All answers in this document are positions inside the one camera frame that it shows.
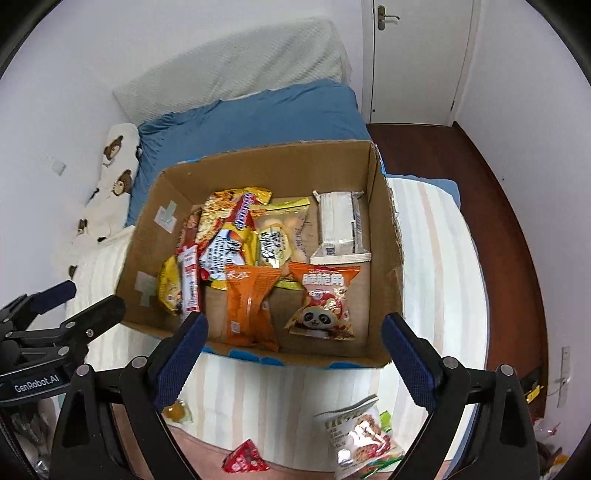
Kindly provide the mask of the orange panda chip bag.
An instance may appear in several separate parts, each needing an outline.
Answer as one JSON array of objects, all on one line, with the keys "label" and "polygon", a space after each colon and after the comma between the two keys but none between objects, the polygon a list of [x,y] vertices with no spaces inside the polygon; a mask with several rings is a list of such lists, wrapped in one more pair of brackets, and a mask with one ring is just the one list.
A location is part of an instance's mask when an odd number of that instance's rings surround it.
[{"label": "orange panda chip bag", "polygon": [[303,300],[284,329],[290,334],[311,338],[353,340],[355,333],[348,293],[352,281],[361,272],[361,267],[290,262],[288,268],[294,280],[303,287]]}]

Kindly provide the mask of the striped cream pink blanket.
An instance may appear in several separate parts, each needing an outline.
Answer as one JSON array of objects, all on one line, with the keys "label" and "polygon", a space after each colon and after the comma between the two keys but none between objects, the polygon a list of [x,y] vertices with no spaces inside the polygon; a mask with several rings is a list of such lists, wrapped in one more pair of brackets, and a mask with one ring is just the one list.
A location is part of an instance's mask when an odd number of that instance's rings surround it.
[{"label": "striped cream pink blanket", "polygon": [[[486,286],[456,184],[390,176],[404,247],[404,315],[441,355],[469,368],[486,364]],[[261,365],[202,354],[181,392],[190,417],[172,426],[201,477],[222,476],[229,451],[252,440],[270,477],[332,478],[334,455],[315,415],[377,395],[394,440],[409,448],[427,413],[396,368],[318,369]]]}]

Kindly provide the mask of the brown cardboard box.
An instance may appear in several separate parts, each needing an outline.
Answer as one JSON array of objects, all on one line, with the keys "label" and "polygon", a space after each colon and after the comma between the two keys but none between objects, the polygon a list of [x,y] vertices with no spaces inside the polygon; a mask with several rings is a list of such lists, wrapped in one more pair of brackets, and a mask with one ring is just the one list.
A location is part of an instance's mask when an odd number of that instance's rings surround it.
[{"label": "brown cardboard box", "polygon": [[383,367],[403,254],[377,147],[306,142],[175,165],[152,183],[116,287],[124,324],[164,338],[200,309],[218,355]]}]

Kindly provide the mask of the orange snack packet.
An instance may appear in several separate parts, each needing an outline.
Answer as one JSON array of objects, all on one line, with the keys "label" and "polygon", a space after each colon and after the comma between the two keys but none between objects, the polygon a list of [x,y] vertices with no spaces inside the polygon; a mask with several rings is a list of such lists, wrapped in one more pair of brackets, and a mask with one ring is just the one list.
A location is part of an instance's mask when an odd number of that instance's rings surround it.
[{"label": "orange snack packet", "polygon": [[228,265],[225,268],[226,334],[228,344],[256,347],[277,352],[276,338],[269,302],[281,270],[264,266]]}]

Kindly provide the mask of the beige oat snack bag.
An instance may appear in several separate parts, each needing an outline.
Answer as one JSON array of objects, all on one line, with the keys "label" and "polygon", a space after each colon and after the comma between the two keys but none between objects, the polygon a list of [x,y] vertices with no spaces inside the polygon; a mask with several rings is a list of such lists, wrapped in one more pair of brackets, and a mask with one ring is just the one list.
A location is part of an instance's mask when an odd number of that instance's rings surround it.
[{"label": "beige oat snack bag", "polygon": [[379,397],[372,394],[351,406],[315,415],[315,425],[328,436],[335,456],[335,479],[347,479],[360,473],[362,464],[355,459],[360,438],[356,433],[356,421],[372,408],[381,413],[378,401]]}]

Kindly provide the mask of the colourful fruit candy bag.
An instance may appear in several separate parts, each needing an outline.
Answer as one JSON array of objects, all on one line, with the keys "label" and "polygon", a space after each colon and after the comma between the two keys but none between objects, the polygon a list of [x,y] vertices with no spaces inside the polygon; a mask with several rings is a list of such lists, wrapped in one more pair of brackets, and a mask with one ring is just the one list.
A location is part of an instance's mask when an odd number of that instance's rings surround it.
[{"label": "colourful fruit candy bag", "polygon": [[356,433],[360,435],[355,452],[356,461],[362,464],[360,479],[368,479],[404,457],[404,450],[394,440],[388,411],[370,409],[356,421]]}]

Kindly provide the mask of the red white striped packet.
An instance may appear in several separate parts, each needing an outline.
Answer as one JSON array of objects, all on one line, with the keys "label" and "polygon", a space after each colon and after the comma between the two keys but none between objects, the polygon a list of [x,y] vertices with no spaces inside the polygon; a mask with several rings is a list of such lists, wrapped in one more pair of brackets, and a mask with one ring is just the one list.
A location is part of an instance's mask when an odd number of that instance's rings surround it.
[{"label": "red white striped packet", "polygon": [[179,255],[181,279],[181,309],[186,317],[200,310],[200,289],[198,285],[197,246],[186,246]]}]

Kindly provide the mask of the white wall socket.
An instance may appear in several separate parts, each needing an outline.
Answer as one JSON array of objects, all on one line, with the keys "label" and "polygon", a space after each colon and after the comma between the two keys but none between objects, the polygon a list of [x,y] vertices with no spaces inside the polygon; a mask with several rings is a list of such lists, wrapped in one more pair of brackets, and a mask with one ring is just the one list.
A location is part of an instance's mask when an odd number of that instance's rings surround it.
[{"label": "white wall socket", "polygon": [[62,176],[67,168],[67,165],[63,161],[61,161],[55,157],[51,157],[50,161],[51,161],[52,172],[57,176]]}]

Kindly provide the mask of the blue bed sheet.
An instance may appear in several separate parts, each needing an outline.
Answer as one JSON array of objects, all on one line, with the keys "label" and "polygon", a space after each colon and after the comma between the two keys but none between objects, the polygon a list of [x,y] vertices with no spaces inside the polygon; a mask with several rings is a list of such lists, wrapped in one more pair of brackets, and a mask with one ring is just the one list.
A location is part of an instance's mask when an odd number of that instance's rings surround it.
[{"label": "blue bed sheet", "polygon": [[177,163],[270,145],[372,138],[353,89],[329,79],[166,113],[138,132],[141,155],[127,226],[136,223],[158,174]]}]

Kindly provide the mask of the dark red snack packet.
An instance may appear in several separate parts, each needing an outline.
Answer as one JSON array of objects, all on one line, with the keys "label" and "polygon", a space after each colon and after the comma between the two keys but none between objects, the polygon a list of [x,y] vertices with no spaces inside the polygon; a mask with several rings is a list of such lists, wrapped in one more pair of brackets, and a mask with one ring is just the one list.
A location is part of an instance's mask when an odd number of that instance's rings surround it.
[{"label": "dark red snack packet", "polygon": [[185,250],[197,244],[197,232],[201,211],[202,208],[200,206],[195,206],[185,218],[176,244],[176,256],[180,256]]}]

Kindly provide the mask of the Korean cheese noodle packet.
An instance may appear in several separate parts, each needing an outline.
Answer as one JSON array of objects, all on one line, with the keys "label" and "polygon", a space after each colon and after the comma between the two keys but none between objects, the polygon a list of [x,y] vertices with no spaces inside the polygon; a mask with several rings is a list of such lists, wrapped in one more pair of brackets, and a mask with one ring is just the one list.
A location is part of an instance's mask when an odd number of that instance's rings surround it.
[{"label": "Korean cheese noodle packet", "polygon": [[226,189],[208,196],[197,229],[197,259],[201,279],[212,288],[226,289],[226,266],[254,264],[256,227],[250,208],[266,206],[272,196],[260,187]]}]

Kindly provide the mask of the grey white folded quilt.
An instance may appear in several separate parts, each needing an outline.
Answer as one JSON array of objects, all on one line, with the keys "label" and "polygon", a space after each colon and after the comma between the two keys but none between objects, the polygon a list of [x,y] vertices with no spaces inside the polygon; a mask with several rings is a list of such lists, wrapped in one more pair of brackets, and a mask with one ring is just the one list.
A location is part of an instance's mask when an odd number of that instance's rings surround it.
[{"label": "grey white folded quilt", "polygon": [[348,84],[349,56],[325,18],[264,25],[191,48],[113,89],[139,125],[217,100],[235,100],[317,80]]}]

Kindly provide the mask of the white door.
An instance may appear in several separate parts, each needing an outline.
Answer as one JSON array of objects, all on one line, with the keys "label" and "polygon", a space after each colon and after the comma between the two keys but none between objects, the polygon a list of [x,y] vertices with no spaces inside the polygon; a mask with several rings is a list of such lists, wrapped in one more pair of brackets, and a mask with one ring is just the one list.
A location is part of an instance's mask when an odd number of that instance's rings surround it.
[{"label": "white door", "polygon": [[[399,15],[377,29],[377,7]],[[363,2],[363,117],[370,124],[449,125],[462,96],[480,1]]]}]

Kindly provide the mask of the bear print pillow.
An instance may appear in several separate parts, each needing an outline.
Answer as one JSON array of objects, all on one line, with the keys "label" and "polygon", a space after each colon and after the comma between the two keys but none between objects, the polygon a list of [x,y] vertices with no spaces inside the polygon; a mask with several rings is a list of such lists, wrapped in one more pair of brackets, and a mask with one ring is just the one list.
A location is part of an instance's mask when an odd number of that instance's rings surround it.
[{"label": "bear print pillow", "polygon": [[68,279],[74,277],[83,256],[124,228],[140,155],[139,132],[134,124],[110,128],[95,190],[78,210],[76,236],[58,256],[59,268]]}]

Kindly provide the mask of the red chocolate snack bag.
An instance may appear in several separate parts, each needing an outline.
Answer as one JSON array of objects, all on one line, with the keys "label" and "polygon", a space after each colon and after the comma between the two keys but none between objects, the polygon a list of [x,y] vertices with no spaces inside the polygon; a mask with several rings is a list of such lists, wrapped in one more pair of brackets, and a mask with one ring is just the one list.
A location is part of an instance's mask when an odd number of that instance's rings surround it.
[{"label": "red chocolate snack bag", "polygon": [[270,466],[260,456],[252,439],[243,441],[223,459],[221,469],[228,474],[266,472]]}]

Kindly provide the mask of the yellow clear pastry packet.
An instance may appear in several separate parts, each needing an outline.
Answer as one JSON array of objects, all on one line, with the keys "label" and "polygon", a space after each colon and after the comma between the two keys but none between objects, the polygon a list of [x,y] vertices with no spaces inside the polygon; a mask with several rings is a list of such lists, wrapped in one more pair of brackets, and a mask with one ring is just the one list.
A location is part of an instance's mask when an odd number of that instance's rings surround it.
[{"label": "yellow clear pastry packet", "polygon": [[304,229],[310,205],[308,198],[301,198],[249,207],[256,229],[256,266],[280,270],[277,288],[291,291],[303,289],[290,273],[290,262],[308,262],[301,231]]}]

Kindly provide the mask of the white carton box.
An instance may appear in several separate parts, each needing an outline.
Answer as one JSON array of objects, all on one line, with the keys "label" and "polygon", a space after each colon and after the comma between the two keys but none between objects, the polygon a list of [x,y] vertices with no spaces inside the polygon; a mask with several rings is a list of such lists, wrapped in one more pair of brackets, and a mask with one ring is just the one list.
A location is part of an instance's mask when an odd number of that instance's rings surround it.
[{"label": "white carton box", "polygon": [[311,255],[311,265],[368,263],[372,253],[363,245],[360,199],[363,192],[312,192],[318,203],[320,245]]}]

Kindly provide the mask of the yellow snack packet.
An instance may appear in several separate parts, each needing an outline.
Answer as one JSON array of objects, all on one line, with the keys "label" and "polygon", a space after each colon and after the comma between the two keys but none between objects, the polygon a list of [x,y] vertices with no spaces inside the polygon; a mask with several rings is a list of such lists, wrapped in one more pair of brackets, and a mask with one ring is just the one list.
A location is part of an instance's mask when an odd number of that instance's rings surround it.
[{"label": "yellow snack packet", "polygon": [[178,314],[181,310],[181,282],[177,259],[170,256],[158,274],[157,298],[166,311]]}]

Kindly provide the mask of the orange jelly cup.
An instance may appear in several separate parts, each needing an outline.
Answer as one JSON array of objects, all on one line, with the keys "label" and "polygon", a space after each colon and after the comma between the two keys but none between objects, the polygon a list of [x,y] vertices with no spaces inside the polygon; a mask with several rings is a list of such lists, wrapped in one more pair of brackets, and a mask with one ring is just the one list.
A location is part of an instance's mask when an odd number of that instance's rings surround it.
[{"label": "orange jelly cup", "polygon": [[161,414],[168,424],[183,425],[193,422],[189,405],[182,399],[177,399],[173,404],[164,407]]}]

